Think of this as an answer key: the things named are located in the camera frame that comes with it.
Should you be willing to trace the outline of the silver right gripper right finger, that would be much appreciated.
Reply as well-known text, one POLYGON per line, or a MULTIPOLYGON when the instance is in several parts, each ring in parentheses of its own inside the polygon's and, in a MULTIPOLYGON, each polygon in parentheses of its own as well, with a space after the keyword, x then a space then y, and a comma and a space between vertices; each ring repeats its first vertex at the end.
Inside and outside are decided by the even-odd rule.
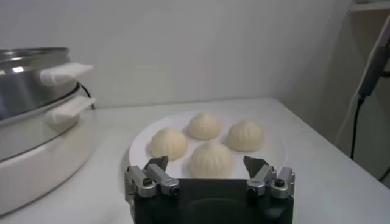
POLYGON ((247 194, 250 197, 263 196, 268 190, 277 199, 294 196, 295 173, 290 167, 282 167, 279 173, 265 160, 245 156, 244 165, 250 178, 246 181, 247 194))

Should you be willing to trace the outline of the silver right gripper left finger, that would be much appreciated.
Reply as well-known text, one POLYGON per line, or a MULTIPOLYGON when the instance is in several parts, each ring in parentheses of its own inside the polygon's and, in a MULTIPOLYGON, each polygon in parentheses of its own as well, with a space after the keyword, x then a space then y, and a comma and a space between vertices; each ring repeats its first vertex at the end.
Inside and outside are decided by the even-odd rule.
POLYGON ((126 202, 133 202, 135 196, 152 198, 156 196, 158 186, 163 195, 178 196, 179 180, 165 172, 168 161, 167 156, 161 156, 150 159, 143 169, 138 166, 129 166, 124 172, 126 202))

